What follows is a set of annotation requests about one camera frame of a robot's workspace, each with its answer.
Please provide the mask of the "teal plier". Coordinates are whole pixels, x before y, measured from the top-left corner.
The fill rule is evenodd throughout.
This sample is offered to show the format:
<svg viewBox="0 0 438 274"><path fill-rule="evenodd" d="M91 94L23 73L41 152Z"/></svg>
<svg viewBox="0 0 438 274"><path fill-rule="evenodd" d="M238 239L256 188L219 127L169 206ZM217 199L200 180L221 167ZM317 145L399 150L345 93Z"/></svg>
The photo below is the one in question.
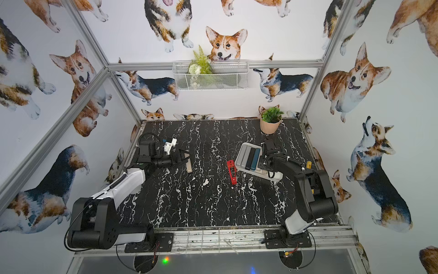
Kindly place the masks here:
<svg viewBox="0 0 438 274"><path fill-rule="evenodd" d="M260 148L257 148L254 151L253 160L252 160L252 164L251 164L251 167L250 167L251 171L255 171L256 168L257 168L258 160L259 160L259 157L260 157L260 152L261 152Z"/></svg>

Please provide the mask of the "grey plier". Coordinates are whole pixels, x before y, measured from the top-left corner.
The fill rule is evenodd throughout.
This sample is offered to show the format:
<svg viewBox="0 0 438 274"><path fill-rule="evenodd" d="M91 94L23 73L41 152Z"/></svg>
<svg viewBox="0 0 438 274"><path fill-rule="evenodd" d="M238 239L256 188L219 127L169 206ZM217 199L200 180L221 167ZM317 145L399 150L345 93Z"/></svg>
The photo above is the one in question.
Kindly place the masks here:
<svg viewBox="0 0 438 274"><path fill-rule="evenodd" d="M246 149L247 149L247 145L242 144L239 153L238 153L238 157L237 160L235 161L235 165L236 167L241 167L242 166L242 162L244 159L244 155L246 153Z"/></svg>
<svg viewBox="0 0 438 274"><path fill-rule="evenodd" d="M244 157L243 157L242 162L241 162L241 166L242 166L243 169L246 168L246 164L248 162L249 155L250 155L252 147L251 146L246 146L245 148L246 148L246 150L244 152Z"/></svg>

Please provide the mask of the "beige plier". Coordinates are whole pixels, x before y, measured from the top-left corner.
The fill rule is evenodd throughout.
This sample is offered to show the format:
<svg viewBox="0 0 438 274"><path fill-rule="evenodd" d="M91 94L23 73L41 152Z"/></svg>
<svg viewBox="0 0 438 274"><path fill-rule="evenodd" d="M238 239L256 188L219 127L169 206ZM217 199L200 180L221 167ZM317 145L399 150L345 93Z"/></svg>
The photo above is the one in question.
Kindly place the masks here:
<svg viewBox="0 0 438 274"><path fill-rule="evenodd" d="M187 173L192 173L193 169L192 169L192 163L191 163L191 159L190 159L190 155L185 153L185 158L187 159L186 162L186 169L187 169Z"/></svg>

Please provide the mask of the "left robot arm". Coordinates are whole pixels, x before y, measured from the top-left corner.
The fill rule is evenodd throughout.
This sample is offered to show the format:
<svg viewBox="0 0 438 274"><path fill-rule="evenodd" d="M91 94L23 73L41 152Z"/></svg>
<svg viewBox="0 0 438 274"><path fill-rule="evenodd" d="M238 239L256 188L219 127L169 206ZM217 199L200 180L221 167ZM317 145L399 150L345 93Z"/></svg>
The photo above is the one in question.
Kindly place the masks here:
<svg viewBox="0 0 438 274"><path fill-rule="evenodd" d="M65 248L73 252L108 250L116 245L145 243L148 250L159 246L149 223L126 225L117 215L125 199L141 190L156 170L171 169L190 160L189 151L170 143L147 140L138 145L131 163L108 187L73 205L74 219L66 231Z"/></svg>

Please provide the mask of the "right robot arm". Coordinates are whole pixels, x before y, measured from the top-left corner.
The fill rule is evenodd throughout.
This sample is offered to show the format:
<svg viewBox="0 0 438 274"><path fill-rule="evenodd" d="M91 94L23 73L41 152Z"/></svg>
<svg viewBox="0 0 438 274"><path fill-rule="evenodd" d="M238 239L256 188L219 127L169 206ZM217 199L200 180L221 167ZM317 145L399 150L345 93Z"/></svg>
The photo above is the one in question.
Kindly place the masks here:
<svg viewBox="0 0 438 274"><path fill-rule="evenodd" d="M294 183L296 210L285 220L289 235L301 234L316 220L338 213L338 203L325 170L313 170L276 147L273 140L261 143L262 164Z"/></svg>

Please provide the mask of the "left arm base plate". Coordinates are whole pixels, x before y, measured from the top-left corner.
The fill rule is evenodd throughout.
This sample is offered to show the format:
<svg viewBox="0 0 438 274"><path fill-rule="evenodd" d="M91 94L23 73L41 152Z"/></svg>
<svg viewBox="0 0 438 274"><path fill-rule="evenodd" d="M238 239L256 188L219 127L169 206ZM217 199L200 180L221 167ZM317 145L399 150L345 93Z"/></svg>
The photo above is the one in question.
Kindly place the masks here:
<svg viewBox="0 0 438 274"><path fill-rule="evenodd" d="M170 252L174 240L173 233L154 234L153 237L147 236L142 242L128 243L125 246L125 253L154 253Z"/></svg>

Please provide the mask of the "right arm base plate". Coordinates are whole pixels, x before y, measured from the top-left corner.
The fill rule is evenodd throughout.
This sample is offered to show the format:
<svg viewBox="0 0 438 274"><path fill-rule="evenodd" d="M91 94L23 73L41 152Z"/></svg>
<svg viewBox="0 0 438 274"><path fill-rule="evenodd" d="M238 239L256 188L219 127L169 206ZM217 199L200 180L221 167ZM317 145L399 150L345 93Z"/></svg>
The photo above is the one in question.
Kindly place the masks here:
<svg viewBox="0 0 438 274"><path fill-rule="evenodd" d="M263 232L262 244L269 249L280 248L310 248L313 246L310 234L302 232L299 234L289 234L285 228L268 229Z"/></svg>

